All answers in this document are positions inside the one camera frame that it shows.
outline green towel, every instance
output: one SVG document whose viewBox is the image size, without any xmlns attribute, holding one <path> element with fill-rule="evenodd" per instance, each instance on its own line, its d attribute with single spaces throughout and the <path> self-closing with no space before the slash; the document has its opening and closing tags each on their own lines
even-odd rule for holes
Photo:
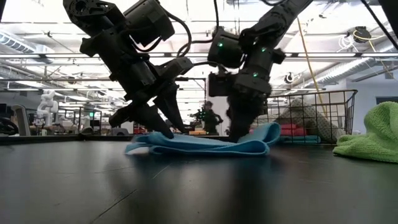
<svg viewBox="0 0 398 224">
<path fill-rule="evenodd" d="M 385 102 L 365 116 L 366 134 L 342 136 L 333 153 L 398 163 L 398 103 Z"/>
</svg>

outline folded blue cloth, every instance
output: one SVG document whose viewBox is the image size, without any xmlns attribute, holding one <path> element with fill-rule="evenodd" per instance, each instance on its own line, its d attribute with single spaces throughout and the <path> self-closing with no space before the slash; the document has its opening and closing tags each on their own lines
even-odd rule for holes
<svg viewBox="0 0 398 224">
<path fill-rule="evenodd" d="M 321 138 L 318 136 L 281 136 L 279 141 L 287 144 L 319 144 Z"/>
<path fill-rule="evenodd" d="M 280 125 L 267 123 L 254 130 L 252 134 L 241 137 L 238 143 L 214 139 L 198 138 L 175 134 L 168 139 L 162 133 L 151 133 L 134 138 L 126 153 L 140 147 L 149 147 L 152 154 L 184 154 L 203 156 L 264 156 L 269 153 L 269 146 L 279 140 Z"/>
</svg>

